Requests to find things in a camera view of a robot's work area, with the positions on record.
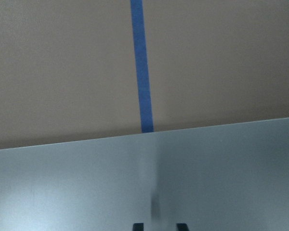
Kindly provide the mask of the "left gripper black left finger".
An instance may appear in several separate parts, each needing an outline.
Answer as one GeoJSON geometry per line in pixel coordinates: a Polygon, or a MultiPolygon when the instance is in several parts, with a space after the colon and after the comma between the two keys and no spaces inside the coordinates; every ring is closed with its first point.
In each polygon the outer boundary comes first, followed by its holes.
{"type": "Polygon", "coordinates": [[[143,223],[134,223],[132,226],[132,231],[144,231],[143,223]]]}

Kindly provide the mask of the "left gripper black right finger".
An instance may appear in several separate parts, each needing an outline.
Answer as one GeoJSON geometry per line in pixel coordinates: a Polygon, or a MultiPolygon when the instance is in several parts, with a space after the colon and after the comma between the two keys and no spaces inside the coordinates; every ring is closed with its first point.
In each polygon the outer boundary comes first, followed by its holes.
{"type": "Polygon", "coordinates": [[[189,227],[186,223],[176,223],[177,231],[189,231],[189,227]]]}

